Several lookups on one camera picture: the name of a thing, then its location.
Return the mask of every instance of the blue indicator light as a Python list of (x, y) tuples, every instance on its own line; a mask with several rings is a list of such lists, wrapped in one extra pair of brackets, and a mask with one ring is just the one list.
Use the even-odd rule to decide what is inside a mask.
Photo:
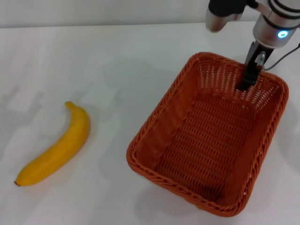
[(285, 38), (288, 35), (288, 32), (286, 30), (280, 31), (278, 33), (279, 38)]

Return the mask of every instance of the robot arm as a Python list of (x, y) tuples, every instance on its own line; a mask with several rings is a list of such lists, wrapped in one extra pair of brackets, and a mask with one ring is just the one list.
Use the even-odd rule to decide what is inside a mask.
[(300, 0), (210, 0), (206, 27), (220, 31), (228, 21), (238, 20), (246, 5), (259, 11), (253, 35), (256, 39), (249, 49), (240, 90), (255, 85), (263, 65), (274, 49), (283, 47), (300, 26)]

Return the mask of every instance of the basket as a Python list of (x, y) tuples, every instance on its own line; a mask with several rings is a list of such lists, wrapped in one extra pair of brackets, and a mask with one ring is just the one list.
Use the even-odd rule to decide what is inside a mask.
[(130, 143), (131, 169), (202, 210), (240, 213), (288, 99), (286, 83), (266, 72), (237, 90), (243, 68), (192, 56)]

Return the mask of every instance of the basket rim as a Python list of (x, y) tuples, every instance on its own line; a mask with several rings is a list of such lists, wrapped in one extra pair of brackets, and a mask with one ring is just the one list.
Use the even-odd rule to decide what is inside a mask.
[(161, 115), (161, 113), (164, 110), (162, 105), (168, 105), (168, 103), (174, 96), (176, 90), (178, 89), (178, 87), (181, 86), (182, 82), (184, 81), (184, 77), (189, 73), (190, 69), (197, 63), (197, 61), (201, 57), (214, 57), (214, 58), (218, 58), (219, 60), (235, 62), (236, 65), (238, 65), (238, 66), (243, 65), (242, 63), (236, 62), (232, 59), (228, 59), (224, 56), (210, 53), (210, 52), (200, 52), (200, 53), (194, 54), (188, 60), (188, 62), (184, 66), (184, 68), (181, 70), (179, 75), (176, 77), (175, 81), (172, 83), (169, 90), (166, 92), (166, 94), (164, 95), (162, 100), (159, 102), (159, 104), (157, 105), (155, 110), (148, 117), (146, 122), (143, 124), (143, 126), (141, 127), (141, 129), (139, 130), (137, 135), (134, 137), (134, 139), (130, 143), (130, 145), (127, 149), (127, 161), (128, 161), (129, 166), (131, 167), (131, 169), (133, 169), (134, 171), (136, 171), (135, 169), (142, 171), (142, 172), (136, 171), (137, 173), (139, 173), (141, 175), (146, 174), (146, 175), (153, 176), (154, 180), (151, 180), (152, 182), (156, 183), (157, 180), (163, 181), (163, 182), (165, 182), (165, 184), (164, 184), (165, 188), (172, 188), (176, 191), (180, 191), (184, 195), (191, 196), (191, 198), (189, 198), (189, 201), (191, 203), (195, 203), (195, 204), (199, 205), (199, 201), (200, 201), (203, 206), (205, 205), (206, 207), (209, 207), (211, 211), (215, 211), (215, 212), (232, 212), (232, 211), (234, 211), (234, 215), (236, 215), (245, 207), (245, 205), (250, 197), (250, 195), (247, 195), (247, 197), (246, 197), (245, 192), (247, 191), (248, 194), (250, 194), (253, 189), (253, 186), (254, 186), (256, 178), (258, 177), (258, 173), (259, 173), (260, 167), (262, 165), (263, 159), (267, 153), (268, 146), (266, 146), (266, 140), (267, 140), (268, 135), (271, 133), (270, 128), (273, 127), (273, 125), (276, 123), (276, 119), (275, 119), (276, 116), (280, 117), (281, 114), (283, 113), (285, 104), (287, 102), (289, 89), (288, 89), (288, 86), (285, 83), (285, 81), (283, 81), (280, 77), (270, 74), (270, 73), (267, 73), (267, 72), (264, 72), (264, 71), (262, 71), (260, 74), (260, 76), (269, 78), (270, 80), (277, 81), (278, 85), (281, 85), (282, 92), (280, 94), (280, 99), (279, 99), (276, 107), (272, 111), (272, 117), (269, 121), (269, 125), (262, 135), (263, 139), (260, 142), (260, 145), (256, 150), (257, 151), (256, 155), (252, 159), (252, 164), (251, 164), (251, 167), (249, 168), (247, 179), (244, 181), (244, 184), (242, 186), (243, 188), (241, 189), (241, 192), (238, 195), (238, 198), (235, 201), (235, 203), (233, 203), (231, 205), (227, 205), (227, 206), (222, 206), (215, 202), (206, 200), (201, 195), (198, 195), (198, 194), (190, 191), (188, 188), (173, 181), (172, 179), (165, 177), (148, 167), (143, 166), (136, 158), (136, 149), (139, 147), (139, 145), (140, 145), (141, 141), (144, 139), (144, 137), (148, 134), (150, 128), (152, 128), (153, 125), (157, 122), (159, 116)]

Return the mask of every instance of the basket bottom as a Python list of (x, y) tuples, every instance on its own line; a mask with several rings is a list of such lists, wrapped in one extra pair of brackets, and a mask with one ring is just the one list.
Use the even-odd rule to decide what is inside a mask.
[(170, 145), (152, 162), (152, 169), (216, 202), (254, 116), (243, 105), (221, 97), (198, 97)]

